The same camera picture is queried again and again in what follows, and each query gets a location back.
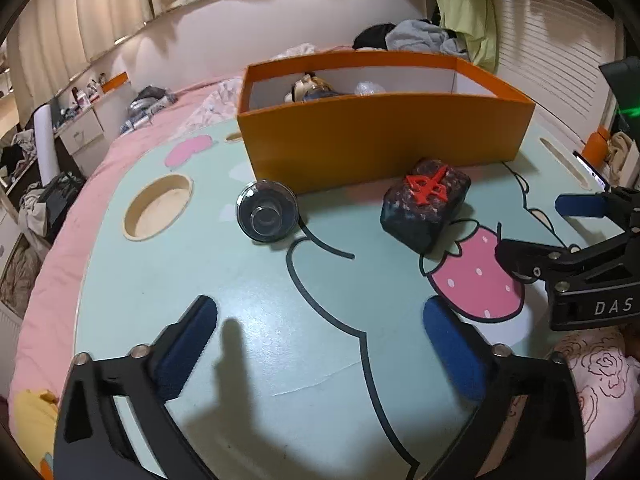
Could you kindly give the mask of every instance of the pink bedsheet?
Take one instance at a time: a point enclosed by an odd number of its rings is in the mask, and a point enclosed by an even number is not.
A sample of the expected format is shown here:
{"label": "pink bedsheet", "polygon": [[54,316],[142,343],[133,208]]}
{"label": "pink bedsheet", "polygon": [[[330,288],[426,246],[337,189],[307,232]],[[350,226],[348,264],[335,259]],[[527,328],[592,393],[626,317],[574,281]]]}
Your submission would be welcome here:
{"label": "pink bedsheet", "polygon": [[[216,93],[216,86],[224,87],[224,83],[208,82],[179,92],[178,102],[156,115],[152,125],[117,139],[87,181],[43,263],[31,294],[18,340],[9,396],[10,422],[13,398],[18,392],[28,389],[62,394],[74,353],[74,324],[82,276],[102,217],[120,180],[144,153],[174,136],[179,128],[184,131],[185,121],[197,125],[191,115],[212,92]],[[218,114],[218,120],[234,115],[235,103],[227,105],[222,115]],[[208,117],[209,122],[215,119]]]}

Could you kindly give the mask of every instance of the pink strawberry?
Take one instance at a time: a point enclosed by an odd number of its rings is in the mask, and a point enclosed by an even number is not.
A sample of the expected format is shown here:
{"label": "pink strawberry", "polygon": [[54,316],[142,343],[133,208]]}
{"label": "pink strawberry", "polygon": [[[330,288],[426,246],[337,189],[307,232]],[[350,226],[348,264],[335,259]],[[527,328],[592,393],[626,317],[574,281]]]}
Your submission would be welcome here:
{"label": "pink strawberry", "polygon": [[429,276],[436,291],[462,316],[493,323],[517,316],[524,303],[523,286],[495,261],[497,235],[485,227],[463,242],[460,255],[446,253]]}

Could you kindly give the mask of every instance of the cardboard box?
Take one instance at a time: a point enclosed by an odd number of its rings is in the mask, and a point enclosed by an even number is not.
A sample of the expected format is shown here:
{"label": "cardboard box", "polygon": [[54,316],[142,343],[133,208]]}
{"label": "cardboard box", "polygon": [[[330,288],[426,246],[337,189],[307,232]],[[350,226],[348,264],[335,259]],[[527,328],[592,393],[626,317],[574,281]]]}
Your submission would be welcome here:
{"label": "cardboard box", "polygon": [[[306,72],[338,92],[373,81],[388,93],[284,104]],[[256,178],[303,193],[400,176],[423,157],[453,166],[513,160],[534,108],[456,57],[344,51],[250,66],[238,124]]]}

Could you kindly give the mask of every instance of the floral pillow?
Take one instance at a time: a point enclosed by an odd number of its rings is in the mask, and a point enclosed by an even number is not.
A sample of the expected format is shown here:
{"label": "floral pillow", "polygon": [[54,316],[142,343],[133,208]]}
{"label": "floral pillow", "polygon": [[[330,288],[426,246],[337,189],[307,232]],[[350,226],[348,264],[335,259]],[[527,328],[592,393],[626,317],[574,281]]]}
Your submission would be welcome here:
{"label": "floral pillow", "polygon": [[640,364],[625,357],[618,327],[581,330],[556,345],[574,375],[587,447],[588,479],[616,452],[636,415]]}

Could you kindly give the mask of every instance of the green towel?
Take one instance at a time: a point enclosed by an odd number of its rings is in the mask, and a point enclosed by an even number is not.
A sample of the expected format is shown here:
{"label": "green towel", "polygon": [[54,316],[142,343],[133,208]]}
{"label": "green towel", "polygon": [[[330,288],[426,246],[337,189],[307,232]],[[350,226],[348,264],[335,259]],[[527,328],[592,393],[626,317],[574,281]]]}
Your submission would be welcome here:
{"label": "green towel", "polygon": [[450,28],[466,41],[474,65],[494,72],[498,59],[498,33],[494,0],[437,0],[442,28]]}

